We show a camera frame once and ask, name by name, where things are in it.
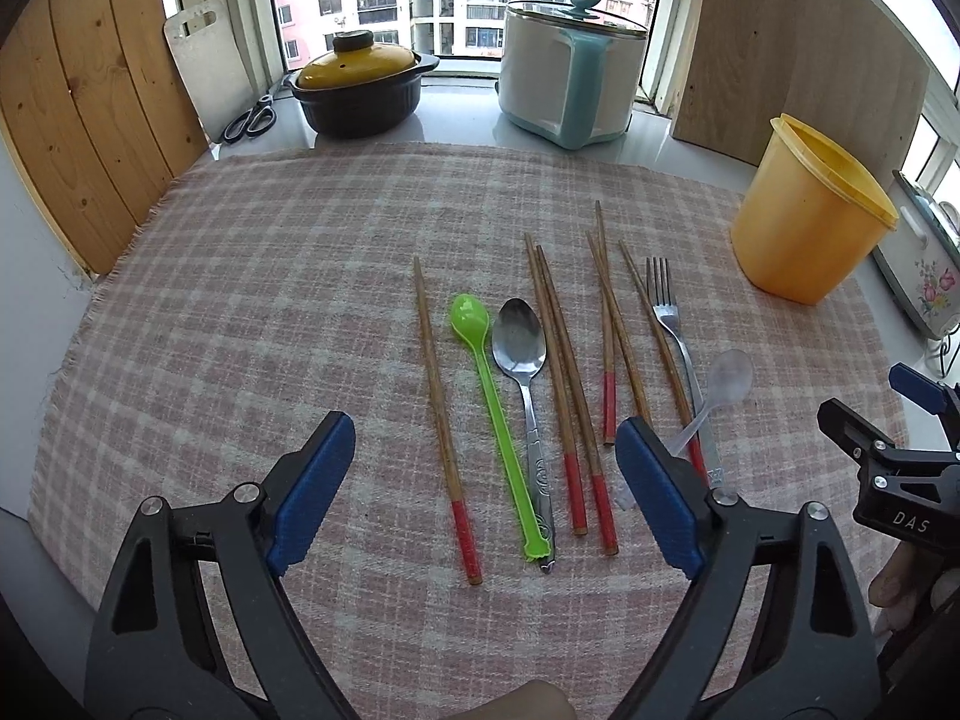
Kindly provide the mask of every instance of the screw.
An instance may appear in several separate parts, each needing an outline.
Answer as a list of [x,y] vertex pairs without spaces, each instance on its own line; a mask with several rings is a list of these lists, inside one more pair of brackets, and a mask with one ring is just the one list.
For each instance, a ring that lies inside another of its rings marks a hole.
[[806,513],[810,515],[811,519],[827,519],[830,516],[829,509],[824,506],[820,501],[813,501],[806,505]]
[[256,501],[259,495],[260,488],[258,488],[258,486],[253,482],[248,482],[246,485],[240,485],[240,487],[233,491],[233,499],[237,503],[250,503],[251,501]]
[[740,496],[733,488],[717,488],[713,491],[713,499],[721,506],[733,506]]
[[161,501],[160,498],[147,498],[147,500],[140,504],[140,513],[146,514],[147,517],[150,517],[152,514],[159,512],[162,508],[163,501]]

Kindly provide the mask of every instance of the plaid tablecloth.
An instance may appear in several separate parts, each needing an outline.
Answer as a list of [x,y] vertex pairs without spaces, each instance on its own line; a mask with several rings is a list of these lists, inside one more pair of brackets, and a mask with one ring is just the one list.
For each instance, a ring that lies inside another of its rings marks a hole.
[[[522,234],[550,258],[587,399],[598,421],[599,290],[584,231],[603,201],[608,238],[671,259],[683,327],[706,376],[736,346],[755,365],[742,406],[715,415],[728,475],[752,504],[832,507],[861,579],[888,544],[851,521],[854,469],[817,431],[839,396],[894,437],[869,308],[848,279],[815,307],[760,293],[736,266],[730,191],[573,156],[459,146],[349,146],[197,167],[169,191],[99,286],[51,399],[30,522],[96,605],[137,504],[222,497],[298,448],[329,409],[356,422],[356,457],[304,563],[284,586],[331,674],[365,718],[437,717],[532,678],[560,685],[584,718],[606,717],[686,588],[640,513],[617,512],[620,554],[601,557],[596,521],[569,534],[548,373],[534,398],[557,500],[559,560],[520,557],[517,518],[466,348],[446,321],[456,293],[491,314],[534,304]],[[443,384],[485,581],[467,586],[427,401],[411,278],[424,261]],[[655,427],[679,427],[656,346],[618,251],[613,282]],[[620,416],[629,415],[622,367]],[[515,439],[517,388],[499,379]],[[610,485],[619,484],[604,450]],[[224,651],[254,684],[208,579]],[[760,603],[751,584],[745,613]],[[746,649],[738,626],[719,683]]]

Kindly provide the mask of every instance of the wooden chopstick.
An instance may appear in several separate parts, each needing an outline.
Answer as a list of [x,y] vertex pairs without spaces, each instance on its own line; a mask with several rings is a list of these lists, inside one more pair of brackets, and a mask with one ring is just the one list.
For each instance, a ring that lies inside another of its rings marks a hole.
[[566,387],[563,385],[563,360],[557,341],[557,330],[553,322],[553,309],[546,293],[544,275],[536,259],[534,239],[530,233],[523,236],[527,247],[527,260],[530,263],[530,275],[534,281],[536,307],[541,313],[541,323],[546,336],[546,361],[550,365],[550,382],[553,385],[553,400],[557,407],[557,427],[560,430],[560,447],[563,448],[563,469],[566,472],[566,489],[570,501],[570,523],[574,536],[587,533],[587,507],[584,504],[584,486],[580,481],[580,460],[577,458],[577,440],[573,435],[573,420],[570,418],[570,403],[566,399]]
[[580,438],[584,442],[584,451],[587,452],[587,464],[590,466],[590,481],[593,486],[593,499],[597,507],[597,519],[600,523],[600,541],[603,542],[605,555],[616,555],[620,551],[616,543],[616,527],[613,526],[613,510],[610,507],[610,495],[607,493],[607,481],[603,476],[603,466],[600,464],[600,453],[597,451],[597,436],[593,432],[590,422],[590,413],[587,409],[587,397],[584,395],[584,384],[577,370],[577,360],[573,356],[573,346],[570,344],[570,333],[566,330],[566,321],[563,319],[563,308],[560,307],[560,298],[557,288],[554,287],[550,275],[550,266],[542,247],[536,247],[536,256],[539,259],[541,272],[544,274],[546,293],[550,298],[550,307],[553,311],[553,322],[557,327],[557,338],[560,341],[560,352],[563,353],[563,368],[566,371],[566,381],[573,395],[573,406],[577,413],[577,422],[580,425]]
[[630,390],[634,395],[634,407],[637,409],[637,413],[649,424],[650,406],[647,403],[646,392],[643,390],[643,382],[640,380],[640,368],[637,367],[637,357],[635,357],[634,347],[632,343],[630,343],[627,325],[623,322],[623,314],[620,312],[620,306],[616,302],[616,294],[613,293],[610,275],[603,266],[603,260],[600,259],[600,252],[597,250],[596,242],[593,240],[593,234],[590,232],[587,232],[587,242],[590,245],[590,254],[593,255],[593,264],[597,268],[597,275],[600,276],[600,286],[603,288],[604,295],[607,296],[607,303],[611,307],[613,329],[616,329],[616,336],[620,341],[620,351],[623,352],[623,362],[627,365],[627,379],[630,381]]
[[[627,263],[627,270],[630,271],[630,276],[634,279],[634,286],[637,288],[637,294],[640,296],[640,305],[643,306],[643,312],[647,314],[650,329],[653,330],[654,338],[656,338],[656,348],[659,349],[661,360],[664,361],[666,377],[670,381],[670,389],[673,391],[673,400],[674,403],[677,404],[677,413],[680,415],[680,421],[688,425],[690,422],[693,422],[693,410],[691,410],[690,403],[688,399],[686,399],[686,390],[683,388],[683,380],[680,379],[680,372],[677,370],[677,361],[673,359],[673,353],[670,351],[670,343],[666,340],[664,329],[656,320],[656,313],[654,312],[653,304],[650,302],[650,295],[647,293],[647,287],[640,277],[640,270],[637,269],[637,264],[635,264],[634,258],[630,255],[630,250],[627,248],[626,242],[622,239],[619,241],[619,245],[623,259]],[[693,467],[697,469],[697,473],[703,477],[704,481],[709,484],[704,455],[700,450],[700,440],[698,437],[694,436],[693,439],[690,440],[689,447],[690,461],[693,463]]]
[[[600,200],[596,203],[597,241],[600,242],[600,256],[603,267],[610,272],[610,260],[607,256],[607,230],[603,224],[603,208]],[[603,330],[603,443],[616,442],[616,368],[613,353],[613,317],[607,303],[607,296],[600,290],[600,327]]]
[[453,522],[460,543],[460,553],[464,558],[469,584],[480,584],[480,560],[477,557],[476,544],[470,531],[467,517],[467,504],[464,503],[464,489],[460,483],[460,471],[457,469],[457,456],[453,449],[453,437],[450,435],[450,422],[446,415],[446,399],[443,397],[443,382],[440,381],[440,365],[437,362],[437,349],[433,343],[433,327],[430,325],[430,309],[426,302],[426,284],[421,272],[419,257],[414,257],[414,284],[416,285],[416,310],[421,321],[421,345],[424,348],[426,378],[430,385],[430,405],[433,406],[433,419],[437,427],[437,440],[440,442],[440,463],[446,479],[446,491],[450,496],[450,508],[453,509]]

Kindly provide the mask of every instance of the metal fork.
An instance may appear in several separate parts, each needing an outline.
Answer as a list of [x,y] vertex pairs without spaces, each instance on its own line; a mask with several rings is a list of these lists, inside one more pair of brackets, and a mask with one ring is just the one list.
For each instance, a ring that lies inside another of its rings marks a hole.
[[[690,387],[690,399],[693,401],[693,413],[697,415],[704,408],[704,396],[697,382],[697,373],[690,359],[690,350],[680,333],[680,307],[674,298],[670,286],[670,263],[665,257],[647,257],[647,295],[654,305],[656,321],[661,324],[677,342],[680,348],[680,357],[683,357],[683,369],[686,371],[686,382]],[[716,442],[713,440],[713,431],[709,419],[701,426],[699,433],[700,451],[704,456],[704,465],[707,466],[710,488],[723,485],[723,466],[720,464],[720,455],[717,453]]]

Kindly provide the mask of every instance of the yellow plastic bin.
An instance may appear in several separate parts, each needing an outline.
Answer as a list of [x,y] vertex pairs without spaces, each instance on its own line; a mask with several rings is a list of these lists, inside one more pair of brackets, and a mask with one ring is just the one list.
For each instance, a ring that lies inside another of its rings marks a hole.
[[899,218],[865,167],[792,116],[774,134],[733,220],[733,253],[765,292],[813,305]]

